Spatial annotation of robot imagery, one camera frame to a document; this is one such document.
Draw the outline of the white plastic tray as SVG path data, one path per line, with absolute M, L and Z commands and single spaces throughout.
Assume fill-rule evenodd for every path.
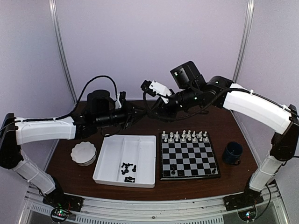
M 97 184 L 153 188 L 156 182 L 156 142 L 154 135 L 114 135 L 105 138 L 93 180 Z M 123 162 L 137 165 L 135 183 L 123 181 Z

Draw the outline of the black and silver chessboard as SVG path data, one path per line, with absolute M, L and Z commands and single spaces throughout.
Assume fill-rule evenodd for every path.
M 221 177 L 209 133 L 210 141 L 208 143 L 164 143 L 162 142 L 161 133 L 159 134 L 161 181 Z M 176 166 L 175 175 L 171 174 L 171 164 Z M 183 176 L 178 175 L 179 170 L 184 171 Z

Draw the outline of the black chess pawn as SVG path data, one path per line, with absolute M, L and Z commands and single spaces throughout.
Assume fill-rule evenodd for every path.
M 171 174 L 172 175 L 176 174 L 176 166 L 174 164 L 171 164 Z

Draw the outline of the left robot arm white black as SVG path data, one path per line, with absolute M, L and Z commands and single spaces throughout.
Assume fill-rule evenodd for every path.
M 21 119 L 9 113 L 0 130 L 0 166 L 12 169 L 44 194 L 49 194 L 49 200 L 57 207 L 63 207 L 67 196 L 59 191 L 58 183 L 52 176 L 21 152 L 21 145 L 43 140 L 86 139 L 99 129 L 111 126 L 125 130 L 145 114 L 145 109 L 126 100 L 124 91 L 113 100 L 106 90 L 89 93 L 81 113 L 71 112 L 62 119 Z

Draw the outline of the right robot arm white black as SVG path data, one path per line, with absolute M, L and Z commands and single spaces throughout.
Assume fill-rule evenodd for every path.
M 159 97 L 154 106 L 147 109 L 150 117 L 175 121 L 179 120 L 179 111 L 199 106 L 196 113 L 201 113 L 213 105 L 244 114 L 274 130 L 270 151 L 239 197 L 242 205 L 251 205 L 257 199 L 257 192 L 295 155 L 299 139 L 296 107 L 280 105 L 225 77 L 215 76 L 207 82 L 192 61 L 174 68 L 171 75 L 180 92 L 174 93 L 157 81 L 145 81 L 142 84 L 144 95 Z

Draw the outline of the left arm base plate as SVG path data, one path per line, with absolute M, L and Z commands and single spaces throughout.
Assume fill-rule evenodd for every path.
M 63 209 L 65 211 L 80 212 L 84 199 L 79 196 L 63 194 L 62 196 L 43 195 L 43 203 L 53 208 Z

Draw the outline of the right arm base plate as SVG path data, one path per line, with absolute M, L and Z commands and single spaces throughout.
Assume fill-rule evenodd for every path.
M 223 198 L 226 211 L 239 210 L 247 207 L 252 207 L 264 201 L 260 192 L 254 193 L 239 193 L 235 195 L 225 196 Z

